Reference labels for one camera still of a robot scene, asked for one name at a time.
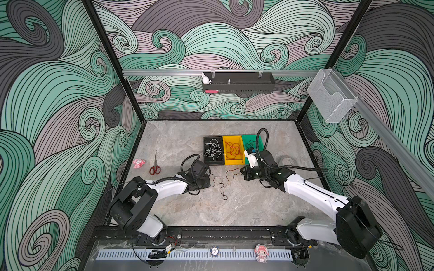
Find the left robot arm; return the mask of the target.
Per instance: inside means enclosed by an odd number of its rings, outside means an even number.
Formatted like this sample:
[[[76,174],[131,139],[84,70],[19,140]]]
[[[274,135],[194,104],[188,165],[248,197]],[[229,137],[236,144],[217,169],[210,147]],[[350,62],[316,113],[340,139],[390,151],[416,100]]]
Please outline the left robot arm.
[[[190,167],[171,177],[156,181],[145,181],[135,177],[128,182],[122,191],[109,205],[109,214],[126,234],[140,233],[146,235],[153,243],[164,242],[167,236],[167,225],[156,215],[151,216],[153,205],[162,199],[174,195],[199,195],[200,191],[211,187],[211,169],[197,154]]]

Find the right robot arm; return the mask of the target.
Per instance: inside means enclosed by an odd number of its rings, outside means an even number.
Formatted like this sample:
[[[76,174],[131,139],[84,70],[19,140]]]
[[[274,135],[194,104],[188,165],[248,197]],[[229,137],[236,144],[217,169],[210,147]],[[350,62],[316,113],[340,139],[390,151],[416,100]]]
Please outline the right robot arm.
[[[301,251],[322,241],[337,245],[351,256],[364,258],[380,242],[383,232],[368,204],[358,196],[348,198],[311,183],[296,173],[296,166],[280,166],[266,147],[254,147],[244,155],[249,164],[240,172],[246,181],[258,180],[267,189],[277,189],[311,204],[330,218],[312,220],[299,216],[285,230],[291,246]]]

